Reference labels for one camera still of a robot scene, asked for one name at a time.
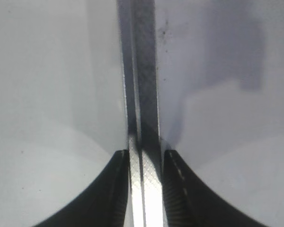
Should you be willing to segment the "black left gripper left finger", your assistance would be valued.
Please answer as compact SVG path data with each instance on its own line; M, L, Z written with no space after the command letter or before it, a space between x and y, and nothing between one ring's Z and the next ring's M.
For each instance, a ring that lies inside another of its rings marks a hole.
M114 153L98 177L37 227L122 227L128 201L129 151Z

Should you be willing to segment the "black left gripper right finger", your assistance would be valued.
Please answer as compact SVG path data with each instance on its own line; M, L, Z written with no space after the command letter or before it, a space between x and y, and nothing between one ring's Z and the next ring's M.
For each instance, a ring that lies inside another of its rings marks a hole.
M170 227L261 227L211 190L176 150L166 150L163 200Z

